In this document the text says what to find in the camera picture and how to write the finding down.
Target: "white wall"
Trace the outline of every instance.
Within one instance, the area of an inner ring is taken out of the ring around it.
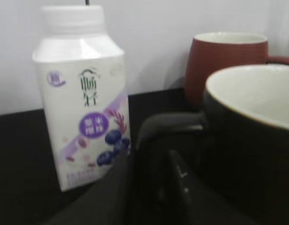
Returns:
[[[84,0],[0,0],[0,114],[42,107],[31,61],[42,34],[39,9]],[[92,0],[126,51],[129,93],[182,84],[195,34],[264,33],[272,54],[289,55],[289,0]]]

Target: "mug handle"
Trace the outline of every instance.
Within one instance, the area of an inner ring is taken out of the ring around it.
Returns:
[[[283,64],[289,66],[289,57],[287,56],[269,56],[267,64]]]

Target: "brand logo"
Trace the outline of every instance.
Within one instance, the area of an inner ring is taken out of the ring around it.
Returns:
[[[60,87],[64,85],[66,82],[63,79],[61,73],[59,71],[50,71],[47,74],[47,81],[53,87]]]
[[[79,74],[81,79],[81,89],[84,92],[85,106],[97,104],[97,81],[99,75],[96,69],[85,69]]]

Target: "mug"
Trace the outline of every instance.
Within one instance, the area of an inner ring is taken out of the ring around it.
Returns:
[[[185,97],[200,107],[205,83],[213,72],[232,66],[281,63],[289,57],[269,56],[267,38],[260,34],[218,32],[194,37],[185,75]]]
[[[289,224],[289,67],[237,66],[206,83],[200,113],[147,119],[137,146],[168,132],[214,136],[199,171],[243,212],[265,224]]]

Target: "blueberry illustration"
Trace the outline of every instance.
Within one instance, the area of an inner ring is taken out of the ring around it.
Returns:
[[[121,139],[121,132],[119,130],[112,130],[106,134],[105,142],[107,144],[115,144]]]
[[[114,145],[114,156],[117,156],[123,147],[122,140],[118,140]]]
[[[96,160],[96,163],[99,165],[99,166],[102,166],[102,165],[111,165],[112,162],[113,162],[113,152],[111,151],[105,151],[103,153],[101,153],[98,157],[97,157],[97,160]]]
[[[125,145],[125,150],[127,150],[130,146],[130,139],[128,139],[127,137],[124,137],[122,139],[122,143]]]
[[[114,145],[114,156],[117,156],[120,151],[127,150],[130,145],[130,140],[128,138],[123,138],[122,140],[118,140]]]

